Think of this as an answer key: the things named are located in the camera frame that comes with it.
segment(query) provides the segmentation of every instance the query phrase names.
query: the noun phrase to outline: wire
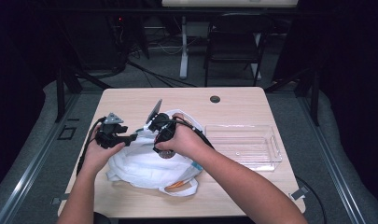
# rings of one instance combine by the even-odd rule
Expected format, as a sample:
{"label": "wire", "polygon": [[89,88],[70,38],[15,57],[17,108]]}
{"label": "wire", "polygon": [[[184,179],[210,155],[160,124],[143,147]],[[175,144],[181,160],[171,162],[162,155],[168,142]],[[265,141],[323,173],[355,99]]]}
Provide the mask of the wire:
{"label": "wire", "polygon": [[325,207],[324,205],[322,204],[322,201],[320,201],[320,198],[319,196],[316,194],[316,192],[314,191],[314,189],[307,183],[305,182],[302,178],[298,177],[297,175],[294,175],[298,180],[300,180],[304,185],[305,187],[307,187],[308,189],[310,189],[310,191],[314,194],[314,196],[316,197],[317,201],[319,202],[319,205],[320,205],[320,208],[322,209],[322,214],[323,214],[323,223],[324,224],[327,224],[328,221],[327,221],[327,217],[326,217],[326,211],[325,211]]}
{"label": "wire", "polygon": [[78,160],[77,170],[76,170],[76,175],[78,175],[78,173],[79,173],[80,170],[81,170],[81,167],[83,166],[84,160],[85,160],[85,158],[86,158],[87,148],[88,148],[90,142],[92,142],[92,141],[95,139],[95,138],[92,138],[92,140],[90,140],[90,138],[91,138],[91,136],[92,136],[92,133],[93,133],[93,130],[95,130],[95,128],[96,128],[96,126],[98,125],[98,123],[102,123],[105,119],[106,119],[106,117],[103,117],[103,118],[101,118],[101,119],[98,119],[98,120],[92,125],[92,128],[90,129],[90,131],[89,131],[89,135],[88,135],[88,137],[87,137],[86,144],[84,145],[83,153],[81,154],[80,159]]}
{"label": "wire", "polygon": [[171,78],[171,77],[165,77],[165,76],[156,74],[156,73],[151,72],[151,71],[147,70],[146,68],[140,66],[139,64],[133,63],[133,62],[131,62],[129,60],[128,60],[127,64],[129,64],[132,67],[135,67],[135,68],[137,68],[139,70],[142,70],[143,72],[146,72],[146,73],[154,76],[156,79],[158,79],[159,81],[163,82],[165,85],[167,85],[168,87],[171,87],[171,88],[173,87],[173,85],[177,85],[177,84],[174,84],[173,82],[177,82],[177,83],[184,84],[184,85],[191,86],[191,87],[197,87],[197,86],[195,86],[193,84],[190,84],[190,83],[187,83],[187,82],[183,82],[183,81]]}
{"label": "wire", "polygon": [[156,124],[157,123],[178,123],[178,124],[183,124],[186,127],[189,127],[190,129],[192,129],[208,146],[210,146],[212,149],[215,149],[212,146],[211,142],[209,142],[209,140],[203,134],[202,131],[198,130],[195,126],[191,125],[190,123],[188,123],[187,121],[183,120],[182,118],[174,117],[174,119],[160,120],[160,121],[156,122]]}

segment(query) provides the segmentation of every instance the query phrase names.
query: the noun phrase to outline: person's right hand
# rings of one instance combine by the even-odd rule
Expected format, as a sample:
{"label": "person's right hand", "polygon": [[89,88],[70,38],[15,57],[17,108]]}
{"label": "person's right hand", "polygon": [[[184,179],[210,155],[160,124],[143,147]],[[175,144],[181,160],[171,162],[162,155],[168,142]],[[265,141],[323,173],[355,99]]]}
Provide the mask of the person's right hand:
{"label": "person's right hand", "polygon": [[[174,114],[173,117],[183,119],[182,114]],[[166,142],[156,144],[159,150],[173,150],[176,153],[187,156],[191,159],[200,153],[201,148],[208,147],[208,145],[198,136],[191,128],[176,124],[174,137]]]}

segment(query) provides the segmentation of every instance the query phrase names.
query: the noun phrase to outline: wooden table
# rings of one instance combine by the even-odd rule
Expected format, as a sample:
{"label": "wooden table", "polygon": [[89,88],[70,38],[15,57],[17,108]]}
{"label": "wooden table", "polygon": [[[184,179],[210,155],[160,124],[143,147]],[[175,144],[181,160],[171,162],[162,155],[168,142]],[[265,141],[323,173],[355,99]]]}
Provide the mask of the wooden table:
{"label": "wooden table", "polygon": [[[215,104],[211,96],[220,97]],[[259,172],[272,181],[285,194],[299,187],[290,166],[282,139],[273,119],[273,114],[263,89],[250,88],[160,88],[160,89],[109,89],[104,91],[92,123],[110,112],[123,119],[133,133],[143,127],[147,116],[158,100],[162,99],[160,112],[181,109],[193,116],[202,126],[206,125],[271,125],[280,147],[282,162],[273,172]],[[196,194],[188,197],[173,197],[157,189],[140,189],[124,181],[110,182],[105,172],[108,165],[95,180],[94,211],[107,217],[234,217],[244,212],[232,201],[221,186],[206,172],[197,177]],[[73,171],[66,193],[76,179]],[[62,202],[59,214],[65,201]],[[298,199],[296,205],[302,212],[305,204]]]}

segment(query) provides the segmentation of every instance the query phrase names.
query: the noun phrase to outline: clear plastic container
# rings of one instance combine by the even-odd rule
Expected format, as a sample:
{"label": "clear plastic container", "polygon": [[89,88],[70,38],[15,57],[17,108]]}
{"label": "clear plastic container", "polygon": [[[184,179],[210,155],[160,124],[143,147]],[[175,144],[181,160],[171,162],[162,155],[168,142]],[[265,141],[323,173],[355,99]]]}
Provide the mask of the clear plastic container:
{"label": "clear plastic container", "polygon": [[207,125],[215,150],[254,171],[273,171],[282,161],[269,125]]}

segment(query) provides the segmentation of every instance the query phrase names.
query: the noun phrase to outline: person's hand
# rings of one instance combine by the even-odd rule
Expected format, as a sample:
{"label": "person's hand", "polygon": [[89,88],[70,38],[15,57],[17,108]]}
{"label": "person's hand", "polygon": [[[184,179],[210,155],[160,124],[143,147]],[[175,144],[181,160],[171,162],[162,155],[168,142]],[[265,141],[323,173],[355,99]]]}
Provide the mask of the person's hand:
{"label": "person's hand", "polygon": [[[180,113],[174,114],[173,117],[183,119],[183,115]],[[159,150],[171,149],[192,159],[202,147],[208,147],[208,145],[191,128],[179,123],[176,124],[175,135],[172,139],[156,145]]]}
{"label": "person's hand", "polygon": [[99,146],[95,140],[95,135],[99,128],[100,126],[97,126],[92,132],[92,136],[90,137],[91,142],[88,145],[82,168],[82,170],[88,169],[96,174],[104,168],[110,157],[118,153],[125,146],[124,143],[119,143],[108,149]]}

